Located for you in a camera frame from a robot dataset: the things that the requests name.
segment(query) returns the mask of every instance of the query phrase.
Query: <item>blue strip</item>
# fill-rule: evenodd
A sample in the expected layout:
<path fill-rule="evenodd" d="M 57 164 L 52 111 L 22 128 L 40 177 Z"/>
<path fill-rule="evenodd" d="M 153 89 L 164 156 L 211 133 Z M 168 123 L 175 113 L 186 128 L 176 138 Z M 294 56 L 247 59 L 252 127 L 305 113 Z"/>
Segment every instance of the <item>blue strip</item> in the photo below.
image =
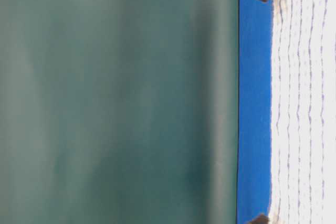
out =
<path fill-rule="evenodd" d="M 269 206 L 271 11 L 271 1 L 239 3 L 238 224 Z"/>

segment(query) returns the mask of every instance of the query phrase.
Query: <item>green surface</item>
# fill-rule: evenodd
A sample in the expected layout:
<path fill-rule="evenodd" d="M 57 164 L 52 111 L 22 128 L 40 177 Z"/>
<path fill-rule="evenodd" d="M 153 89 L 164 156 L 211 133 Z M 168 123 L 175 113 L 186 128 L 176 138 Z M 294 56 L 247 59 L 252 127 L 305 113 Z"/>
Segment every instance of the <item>green surface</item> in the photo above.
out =
<path fill-rule="evenodd" d="M 0 10 L 0 223 L 234 223 L 237 0 Z"/>

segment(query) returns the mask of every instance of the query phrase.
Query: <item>white textured surface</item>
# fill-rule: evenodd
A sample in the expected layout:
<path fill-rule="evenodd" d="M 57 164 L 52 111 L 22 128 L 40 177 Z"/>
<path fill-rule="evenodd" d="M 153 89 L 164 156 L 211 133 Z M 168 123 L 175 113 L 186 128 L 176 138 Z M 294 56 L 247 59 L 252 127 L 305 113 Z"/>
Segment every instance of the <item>white textured surface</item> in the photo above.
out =
<path fill-rule="evenodd" d="M 271 223 L 336 223 L 336 0 L 274 0 Z"/>

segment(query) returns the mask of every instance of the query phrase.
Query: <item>blue tape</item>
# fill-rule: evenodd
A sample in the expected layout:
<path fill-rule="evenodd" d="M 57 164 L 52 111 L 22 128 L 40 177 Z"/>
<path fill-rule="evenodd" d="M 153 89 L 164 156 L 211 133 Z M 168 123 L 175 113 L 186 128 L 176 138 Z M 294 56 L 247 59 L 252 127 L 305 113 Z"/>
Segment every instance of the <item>blue tape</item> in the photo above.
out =
<path fill-rule="evenodd" d="M 238 224 L 269 206 L 271 13 L 271 0 L 239 0 Z"/>

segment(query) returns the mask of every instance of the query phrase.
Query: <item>white fabric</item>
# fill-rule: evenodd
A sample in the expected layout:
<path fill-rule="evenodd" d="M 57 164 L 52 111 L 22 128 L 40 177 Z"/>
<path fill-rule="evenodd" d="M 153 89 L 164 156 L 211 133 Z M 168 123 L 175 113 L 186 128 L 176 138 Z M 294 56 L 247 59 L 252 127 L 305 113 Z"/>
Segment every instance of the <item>white fabric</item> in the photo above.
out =
<path fill-rule="evenodd" d="M 271 223 L 336 223 L 336 0 L 274 0 Z"/>

